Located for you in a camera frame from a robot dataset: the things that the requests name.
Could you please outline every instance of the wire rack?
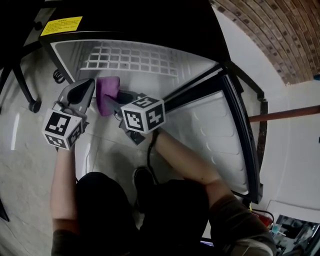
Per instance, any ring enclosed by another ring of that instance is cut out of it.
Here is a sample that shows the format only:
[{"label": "wire rack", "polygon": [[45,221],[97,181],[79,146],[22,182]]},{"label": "wire rack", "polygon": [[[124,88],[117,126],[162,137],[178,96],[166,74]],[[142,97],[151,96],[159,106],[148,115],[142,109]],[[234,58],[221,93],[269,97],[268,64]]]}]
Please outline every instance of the wire rack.
[{"label": "wire rack", "polygon": [[135,42],[92,41],[80,70],[140,71],[178,77],[178,51]]}]

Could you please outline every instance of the shoe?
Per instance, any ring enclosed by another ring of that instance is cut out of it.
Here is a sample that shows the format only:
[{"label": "shoe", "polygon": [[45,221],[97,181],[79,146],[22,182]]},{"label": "shoe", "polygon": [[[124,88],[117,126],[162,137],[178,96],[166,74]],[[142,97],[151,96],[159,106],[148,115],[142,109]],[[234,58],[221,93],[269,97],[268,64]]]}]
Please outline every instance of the shoe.
[{"label": "shoe", "polygon": [[137,208],[140,213],[144,214],[150,198],[150,191],[155,185],[154,178],[146,167],[140,166],[133,172],[132,183],[137,193]]}]

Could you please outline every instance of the metal rod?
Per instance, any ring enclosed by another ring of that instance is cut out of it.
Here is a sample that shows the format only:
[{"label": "metal rod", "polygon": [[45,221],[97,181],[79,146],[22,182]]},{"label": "metal rod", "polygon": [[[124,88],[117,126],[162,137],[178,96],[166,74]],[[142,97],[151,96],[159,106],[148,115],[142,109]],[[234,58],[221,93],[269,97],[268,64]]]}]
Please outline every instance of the metal rod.
[{"label": "metal rod", "polygon": [[269,121],[275,119],[284,119],[284,118],[295,118],[302,117],[308,115],[314,115],[320,113],[320,105],[310,106],[304,108],[297,108],[287,111],[275,112],[270,114],[260,114],[249,117],[250,123],[261,122],[261,121]]}]

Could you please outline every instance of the black and white marker cube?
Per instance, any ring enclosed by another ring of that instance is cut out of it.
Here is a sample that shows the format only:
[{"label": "black and white marker cube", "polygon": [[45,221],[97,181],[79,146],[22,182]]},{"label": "black and white marker cube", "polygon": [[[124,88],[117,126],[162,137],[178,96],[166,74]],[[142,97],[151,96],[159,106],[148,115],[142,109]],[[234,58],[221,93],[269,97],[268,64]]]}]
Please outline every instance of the black and white marker cube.
[{"label": "black and white marker cube", "polygon": [[146,96],[121,108],[128,130],[147,134],[166,122],[162,99]]},{"label": "black and white marker cube", "polygon": [[48,109],[44,118],[42,133],[50,145],[70,150],[83,130],[82,118]]}]

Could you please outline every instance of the refrigerator door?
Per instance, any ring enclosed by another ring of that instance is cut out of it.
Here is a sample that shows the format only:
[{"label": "refrigerator door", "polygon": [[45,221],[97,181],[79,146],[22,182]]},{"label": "refrigerator door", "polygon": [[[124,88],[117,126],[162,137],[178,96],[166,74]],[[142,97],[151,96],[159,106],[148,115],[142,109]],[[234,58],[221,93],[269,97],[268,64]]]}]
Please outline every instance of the refrigerator door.
[{"label": "refrigerator door", "polygon": [[165,103],[165,129],[217,166],[232,191],[258,203],[262,197],[255,143],[242,88],[220,71]]}]

